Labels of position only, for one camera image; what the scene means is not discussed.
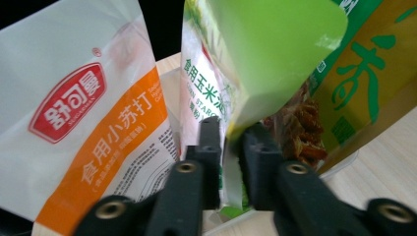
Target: white snack bag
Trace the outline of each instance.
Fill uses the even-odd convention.
[[[178,158],[136,0],[61,0],[0,31],[0,207],[70,234]]]

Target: brand logo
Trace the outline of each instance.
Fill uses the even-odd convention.
[[[56,144],[83,119],[106,89],[99,63],[65,77],[42,101],[30,121],[30,131]]]

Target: yellow-green snack bag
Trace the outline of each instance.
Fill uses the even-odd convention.
[[[417,104],[417,2],[334,2],[349,19],[341,46],[272,116],[285,157],[320,173]]]
[[[281,107],[341,42],[344,12],[328,0],[186,0],[181,61],[181,147],[200,122],[220,119],[224,206],[240,207],[233,144]]]

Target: table surface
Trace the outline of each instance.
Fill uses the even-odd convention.
[[[180,53],[158,61],[160,75],[180,66]],[[330,189],[354,207],[374,198],[400,201],[417,210],[417,108],[359,149],[357,158],[328,181]],[[35,225],[32,235],[56,235]],[[271,212],[251,211],[206,235],[277,235]]]

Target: orange stripe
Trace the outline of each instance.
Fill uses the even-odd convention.
[[[71,234],[81,217],[100,199],[126,156],[167,118],[158,88],[159,76],[153,68],[125,92],[75,156],[38,215],[38,223],[58,233]],[[137,110],[135,104],[140,104],[143,111]]]

